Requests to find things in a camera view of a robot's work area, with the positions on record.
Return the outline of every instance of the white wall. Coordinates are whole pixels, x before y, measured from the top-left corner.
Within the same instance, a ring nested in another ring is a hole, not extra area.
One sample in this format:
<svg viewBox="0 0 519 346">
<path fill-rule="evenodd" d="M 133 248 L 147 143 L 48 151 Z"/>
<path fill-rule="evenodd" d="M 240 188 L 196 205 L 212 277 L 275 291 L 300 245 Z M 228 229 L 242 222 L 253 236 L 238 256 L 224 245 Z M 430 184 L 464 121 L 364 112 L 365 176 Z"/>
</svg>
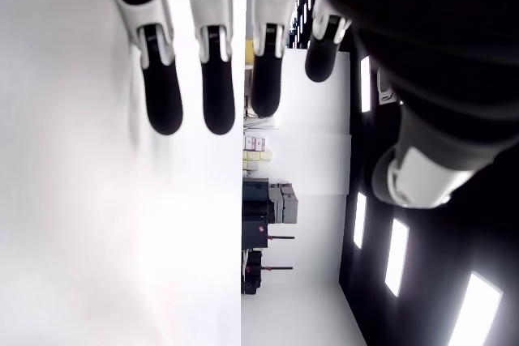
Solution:
<svg viewBox="0 0 519 346">
<path fill-rule="evenodd" d="M 277 130 L 260 133 L 273 159 L 252 174 L 291 182 L 299 200 L 297 224 L 269 226 L 272 235 L 296 239 L 270 241 L 264 251 L 266 264 L 294 270 L 264 272 L 266 283 L 336 282 L 339 277 L 350 178 L 349 54 L 337 54 L 333 73 L 323 83 L 307 78 L 306 55 L 301 49 L 285 51 Z"/>
<path fill-rule="evenodd" d="M 271 224 L 264 271 L 255 296 L 242 297 L 242 346 L 326 344 L 362 346 L 350 307 L 340 290 L 342 237 L 350 178 L 349 55 L 338 53 L 330 78 L 313 83 L 305 75 L 306 50 L 287 49 L 276 130 L 263 135 L 272 162 L 254 177 L 291 182 L 298 197 L 297 224 Z"/>
<path fill-rule="evenodd" d="M 366 345 L 338 284 L 261 289 L 243 297 L 242 346 Z"/>
<path fill-rule="evenodd" d="M 164 138 L 114 0 L 0 0 L 2 345 L 240 345 L 241 118 L 205 127 L 191 10 L 171 2 L 184 121 Z"/>
</svg>

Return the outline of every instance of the rectangular ceiling light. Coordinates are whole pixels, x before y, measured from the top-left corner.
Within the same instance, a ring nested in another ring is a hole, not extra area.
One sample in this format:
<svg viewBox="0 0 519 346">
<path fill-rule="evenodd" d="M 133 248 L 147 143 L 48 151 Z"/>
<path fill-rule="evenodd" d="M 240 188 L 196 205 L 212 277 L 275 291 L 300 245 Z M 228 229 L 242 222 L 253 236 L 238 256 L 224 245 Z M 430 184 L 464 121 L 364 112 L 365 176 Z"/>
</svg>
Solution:
<svg viewBox="0 0 519 346">
<path fill-rule="evenodd" d="M 366 196 L 360 192 L 357 195 L 357 210 L 355 210 L 354 244 L 362 249 L 364 236 L 364 221 L 366 220 Z"/>
<path fill-rule="evenodd" d="M 408 236 L 409 227 L 399 220 L 393 219 L 388 269 L 386 270 L 386 285 L 396 297 L 398 297 L 398 293 L 400 292 L 400 283 L 402 281 L 402 274 L 404 273 Z"/>
<path fill-rule="evenodd" d="M 360 62 L 360 85 L 361 85 L 361 111 L 371 111 L 371 68 L 370 58 L 366 57 Z"/>
<path fill-rule="evenodd" d="M 503 292 L 473 271 L 448 346 L 483 346 Z"/>
</svg>

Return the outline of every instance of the white backdrop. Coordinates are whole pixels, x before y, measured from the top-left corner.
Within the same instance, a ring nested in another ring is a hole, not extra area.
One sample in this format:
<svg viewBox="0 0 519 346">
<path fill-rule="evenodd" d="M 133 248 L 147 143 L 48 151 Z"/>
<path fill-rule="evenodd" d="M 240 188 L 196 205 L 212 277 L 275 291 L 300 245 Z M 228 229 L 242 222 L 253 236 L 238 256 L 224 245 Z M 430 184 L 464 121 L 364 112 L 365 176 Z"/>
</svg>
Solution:
<svg viewBox="0 0 519 346">
<path fill-rule="evenodd" d="M 242 121 L 206 129 L 191 10 L 171 2 L 184 120 L 163 138 L 114 0 L 0 0 L 2 345 L 240 344 Z"/>
</svg>

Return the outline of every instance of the robotic hand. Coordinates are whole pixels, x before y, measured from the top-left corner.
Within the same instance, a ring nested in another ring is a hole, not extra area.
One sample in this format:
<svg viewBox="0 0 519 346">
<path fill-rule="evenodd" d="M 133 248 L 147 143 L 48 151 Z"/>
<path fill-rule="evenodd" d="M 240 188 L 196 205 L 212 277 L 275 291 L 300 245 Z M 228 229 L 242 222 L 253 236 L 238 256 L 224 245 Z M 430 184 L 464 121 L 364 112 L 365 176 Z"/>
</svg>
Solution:
<svg viewBox="0 0 519 346">
<path fill-rule="evenodd" d="M 332 73 L 351 28 L 405 102 L 398 142 L 379 160 L 372 188 L 401 207 L 432 208 L 519 141 L 519 16 L 516 0 L 315 0 L 305 70 Z M 148 117 L 173 134 L 182 122 L 167 0 L 118 0 L 141 50 Z M 208 128 L 234 123 L 230 72 L 232 0 L 191 0 L 204 78 Z M 294 0 L 252 0 L 252 106 L 273 115 Z"/>
</svg>

